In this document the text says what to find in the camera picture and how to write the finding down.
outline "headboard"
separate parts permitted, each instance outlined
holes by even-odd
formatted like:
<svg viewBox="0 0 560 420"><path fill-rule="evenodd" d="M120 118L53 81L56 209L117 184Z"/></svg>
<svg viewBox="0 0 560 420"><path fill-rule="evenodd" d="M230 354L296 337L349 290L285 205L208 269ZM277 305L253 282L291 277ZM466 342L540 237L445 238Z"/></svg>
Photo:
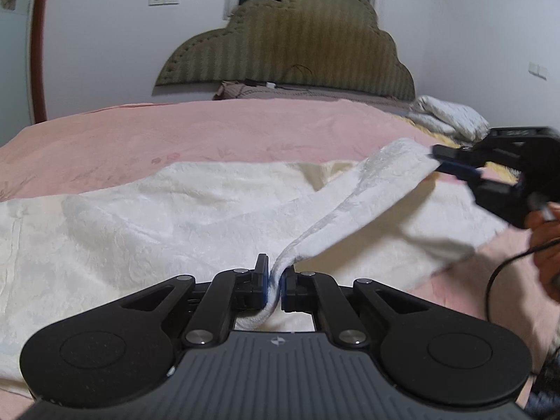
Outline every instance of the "headboard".
<svg viewBox="0 0 560 420"><path fill-rule="evenodd" d="M246 78L415 98L412 76L366 0L246 1L226 28L179 46L156 86Z"/></svg>

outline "metal pivot screw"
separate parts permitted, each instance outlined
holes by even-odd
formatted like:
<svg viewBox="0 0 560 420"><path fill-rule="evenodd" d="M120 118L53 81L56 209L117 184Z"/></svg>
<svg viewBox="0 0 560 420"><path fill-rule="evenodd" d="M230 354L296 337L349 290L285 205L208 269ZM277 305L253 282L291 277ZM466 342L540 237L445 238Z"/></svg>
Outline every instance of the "metal pivot screw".
<svg viewBox="0 0 560 420"><path fill-rule="evenodd" d="M367 336L359 330L345 330L341 331L338 338L347 344L362 344L367 339Z"/></svg>
<svg viewBox="0 0 560 420"><path fill-rule="evenodd" d="M214 339L214 335L208 330L191 330L185 339L191 344L206 344Z"/></svg>

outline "circular pad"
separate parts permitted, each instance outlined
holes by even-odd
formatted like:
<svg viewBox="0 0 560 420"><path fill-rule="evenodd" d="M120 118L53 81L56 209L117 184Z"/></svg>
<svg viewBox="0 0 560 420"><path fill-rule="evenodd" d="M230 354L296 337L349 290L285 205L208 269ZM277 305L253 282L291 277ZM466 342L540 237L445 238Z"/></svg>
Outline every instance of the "circular pad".
<svg viewBox="0 0 560 420"><path fill-rule="evenodd" d="M492 348L477 336L447 333L436 336L429 342L428 353L436 362L449 368L471 370L490 360Z"/></svg>
<svg viewBox="0 0 560 420"><path fill-rule="evenodd" d="M63 360L83 370L104 368L124 355L124 340L106 331L86 331L68 338L61 346Z"/></svg>

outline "logo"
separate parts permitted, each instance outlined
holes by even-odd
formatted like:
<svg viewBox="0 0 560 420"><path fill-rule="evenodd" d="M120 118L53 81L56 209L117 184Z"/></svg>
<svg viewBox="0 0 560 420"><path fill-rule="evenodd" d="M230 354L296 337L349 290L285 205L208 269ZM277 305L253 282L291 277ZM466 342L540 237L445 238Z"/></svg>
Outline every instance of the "logo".
<svg viewBox="0 0 560 420"><path fill-rule="evenodd" d="M281 346L282 344L284 344L286 342L286 340L284 338L282 338L281 336L276 336L276 338L272 338L271 339L271 343L275 346Z"/></svg>
<svg viewBox="0 0 560 420"><path fill-rule="evenodd" d="M502 135L510 136L510 137L524 137L533 135L533 131L529 129L508 129L502 131Z"/></svg>

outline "white fluffy blanket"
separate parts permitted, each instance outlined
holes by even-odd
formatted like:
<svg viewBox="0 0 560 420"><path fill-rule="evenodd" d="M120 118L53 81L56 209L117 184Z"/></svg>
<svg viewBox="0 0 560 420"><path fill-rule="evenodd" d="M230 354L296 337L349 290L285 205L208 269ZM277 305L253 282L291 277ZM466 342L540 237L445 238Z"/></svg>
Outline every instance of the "white fluffy blanket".
<svg viewBox="0 0 560 420"><path fill-rule="evenodd" d="M464 186L423 181L437 166L400 139L358 164L182 162L115 188L0 203L3 387L22 382L19 352L47 324L179 274L252 268L260 252L269 302L242 329L270 316L285 267L317 255L304 263L339 283L414 286L505 227Z"/></svg>

